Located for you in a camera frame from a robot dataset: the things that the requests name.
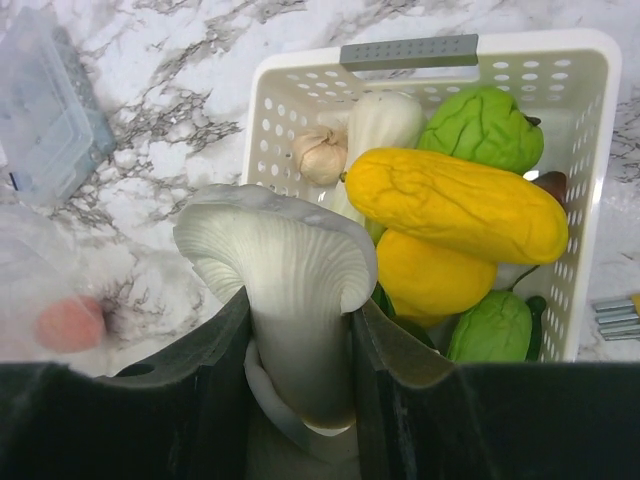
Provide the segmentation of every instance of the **white marble table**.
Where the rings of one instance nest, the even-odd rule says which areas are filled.
[[[68,29],[118,138],[113,158],[47,212],[76,237],[105,299],[110,372],[220,307],[176,253],[173,215],[199,187],[238,181],[254,69],[282,51],[574,26],[613,36],[624,78],[589,296],[640,291],[637,0],[0,0],[0,32],[23,5]],[[0,174],[0,202],[11,202]],[[605,344],[586,318],[579,359],[640,359],[640,343]]]

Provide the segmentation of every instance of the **white mushroom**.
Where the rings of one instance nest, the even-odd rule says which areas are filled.
[[[256,185],[212,185],[182,210],[180,253],[222,302],[244,285],[260,360],[282,401],[325,428],[354,420],[348,319],[377,279],[357,223]]]

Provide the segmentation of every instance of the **basket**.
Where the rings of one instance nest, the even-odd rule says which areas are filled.
[[[427,115],[470,85],[509,91],[527,115],[542,120],[545,150],[535,169],[560,170],[569,178],[567,250],[555,264],[527,277],[518,293],[540,294],[549,302],[541,360],[572,361],[585,314],[621,63],[617,44],[591,29],[422,38],[275,55],[255,73],[241,183],[328,207],[332,189],[306,184],[292,161],[291,140],[305,126],[346,117],[368,91],[411,93]]]

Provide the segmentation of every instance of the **plastic container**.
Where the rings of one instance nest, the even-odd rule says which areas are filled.
[[[107,357],[100,345],[60,353],[37,340],[40,315],[61,300],[88,312],[77,260],[50,220],[25,207],[0,206],[0,362],[59,361],[103,372]]]
[[[621,62],[617,44],[590,29],[423,38],[276,55],[266,59],[254,77],[241,183],[262,184],[328,206],[332,189],[306,184],[291,158],[291,140],[305,126],[346,117],[367,91],[408,92],[430,115],[465,87],[508,90],[522,110],[542,120],[546,146],[535,170],[560,170],[569,178],[568,249],[516,291],[549,300],[541,359],[573,360],[585,313]]]
[[[67,33],[23,8],[0,42],[0,144],[19,196],[67,200],[116,142]]]

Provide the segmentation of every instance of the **yellow fruit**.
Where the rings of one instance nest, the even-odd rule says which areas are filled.
[[[440,153],[369,150],[347,172],[345,188],[365,217],[492,262],[552,263],[569,241],[566,214],[543,189]]]
[[[376,251],[378,279],[396,314],[425,327],[473,307],[498,272],[493,262],[393,230],[385,231]]]

